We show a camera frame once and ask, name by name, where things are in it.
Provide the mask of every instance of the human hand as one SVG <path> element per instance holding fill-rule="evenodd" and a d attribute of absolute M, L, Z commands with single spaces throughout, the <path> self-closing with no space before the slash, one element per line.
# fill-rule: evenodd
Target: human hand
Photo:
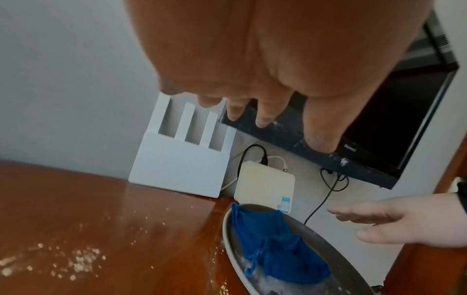
<path fill-rule="evenodd" d="M 400 60 L 432 0 L 126 0 L 161 92 L 191 92 L 201 106 L 227 98 L 237 120 L 251 98 L 256 125 L 308 97 L 304 137 L 333 152 Z"/>
<path fill-rule="evenodd" d="M 467 246 L 467 213 L 456 194 L 400 197 L 328 211 L 340 221 L 373 225 L 357 231 L 364 242 Z"/>

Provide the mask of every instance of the white wall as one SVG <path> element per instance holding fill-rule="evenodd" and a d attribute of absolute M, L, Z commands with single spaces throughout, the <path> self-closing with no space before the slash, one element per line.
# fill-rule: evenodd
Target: white wall
<path fill-rule="evenodd" d="M 327 205 L 430 193 L 467 130 L 467 2 L 440 0 L 438 16 L 461 64 L 454 81 L 392 190 L 351 180 Z M 114 0 L 0 2 L 0 158 L 127 178 L 158 95 L 123 5 Z M 185 102 L 177 96 L 163 132 L 175 134 Z M 220 113 L 221 106 L 213 108 Z M 207 110 L 197 108 L 188 140 L 199 142 Z M 225 128 L 215 130 L 220 149 Z M 232 155 L 255 139 L 238 133 Z M 291 215 L 303 221 L 327 189 L 313 163 L 265 144 L 286 158 L 296 176 Z M 259 158 L 252 150 L 248 158 Z M 234 159 L 225 181 L 236 176 Z M 280 167 L 281 163 L 271 161 Z M 233 194 L 234 187 L 227 190 Z M 319 210 L 308 224 L 325 237 L 372 285 L 381 284 L 400 246 L 363 244 L 356 225 Z"/>

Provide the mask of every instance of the television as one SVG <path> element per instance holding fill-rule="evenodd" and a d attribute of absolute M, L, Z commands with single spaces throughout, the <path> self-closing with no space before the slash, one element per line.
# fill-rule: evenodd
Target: television
<path fill-rule="evenodd" d="M 295 92 L 270 126 L 255 126 L 256 100 L 232 122 L 221 122 L 311 160 L 323 168 L 391 189 L 397 183 L 449 87 L 458 63 L 434 13 L 402 60 L 344 133 L 336 151 L 322 154 L 303 139 L 306 97 Z"/>

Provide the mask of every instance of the wooden table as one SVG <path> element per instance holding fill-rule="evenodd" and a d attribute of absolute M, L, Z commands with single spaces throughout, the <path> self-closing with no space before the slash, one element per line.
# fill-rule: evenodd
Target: wooden table
<path fill-rule="evenodd" d="M 0 162 L 0 294 L 246 295 L 222 245 L 232 201 Z"/>

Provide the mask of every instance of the blue towel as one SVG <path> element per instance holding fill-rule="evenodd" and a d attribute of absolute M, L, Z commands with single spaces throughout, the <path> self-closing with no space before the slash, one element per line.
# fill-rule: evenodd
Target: blue towel
<path fill-rule="evenodd" d="M 252 260 L 248 278 L 258 263 L 266 276 L 297 284 L 317 284 L 330 276 L 326 262 L 292 233 L 281 212 L 254 213 L 232 204 L 232 224 L 245 258 Z"/>

